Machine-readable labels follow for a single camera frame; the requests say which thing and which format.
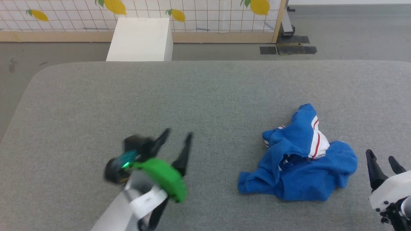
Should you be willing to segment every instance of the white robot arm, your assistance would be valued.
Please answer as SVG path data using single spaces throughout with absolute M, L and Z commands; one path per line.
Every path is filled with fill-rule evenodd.
M 112 158 L 104 170 L 105 180 L 121 185 L 122 192 L 91 231 L 154 231 L 168 201 L 184 201 L 183 178 L 193 134 L 188 133 L 178 158 L 169 165 L 155 159 L 169 133 L 166 129 L 155 140 L 139 135 L 124 140 L 123 154 Z
M 406 171 L 394 157 L 388 161 L 395 176 L 387 177 L 377 164 L 371 150 L 366 151 L 371 207 L 382 216 L 381 222 L 391 224 L 395 231 L 411 231 L 411 171 Z

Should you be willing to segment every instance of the lemon print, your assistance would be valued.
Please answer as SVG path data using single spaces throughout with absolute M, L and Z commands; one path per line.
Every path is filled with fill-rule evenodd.
M 244 2 L 245 7 L 251 5 L 251 11 L 258 15 L 268 15 L 270 4 L 267 0 L 241 0 L 240 5 Z
M 126 7 L 120 0 L 94 0 L 94 3 L 96 5 L 97 1 L 99 2 L 101 7 L 104 7 L 104 5 L 106 5 L 107 10 L 115 14 L 127 15 Z
M 166 14 L 173 16 L 173 18 L 179 22 L 185 22 L 185 15 L 183 12 L 179 11 L 178 9 L 169 9 L 166 10 Z
M 37 18 L 40 21 L 48 22 L 48 17 L 43 12 L 35 10 L 35 9 L 28 9 L 26 10 L 26 14 Z

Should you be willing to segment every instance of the gray table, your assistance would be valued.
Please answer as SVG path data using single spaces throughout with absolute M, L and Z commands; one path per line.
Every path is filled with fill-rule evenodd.
M 365 150 L 392 172 L 411 169 L 411 64 L 377 61 L 83 62 L 39 72 L 0 145 L 0 230 L 91 229 L 120 188 L 106 162 L 134 133 L 172 133 L 173 160 L 194 132 L 185 203 L 158 230 L 384 230 L 368 202 Z M 358 156 L 346 189 L 327 202 L 240 195 L 240 171 L 266 148 L 261 133 L 312 103 L 320 130 Z

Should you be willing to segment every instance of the white cube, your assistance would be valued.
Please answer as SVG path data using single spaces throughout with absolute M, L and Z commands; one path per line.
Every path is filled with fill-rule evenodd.
M 168 18 L 119 18 L 106 61 L 171 61 Z

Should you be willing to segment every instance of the wooden frame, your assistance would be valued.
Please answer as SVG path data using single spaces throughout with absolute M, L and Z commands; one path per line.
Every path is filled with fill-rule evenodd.
M 276 43 L 287 0 L 281 0 L 274 33 L 173 32 L 174 43 Z M 17 32 L 0 31 L 0 42 L 111 42 L 110 32 Z

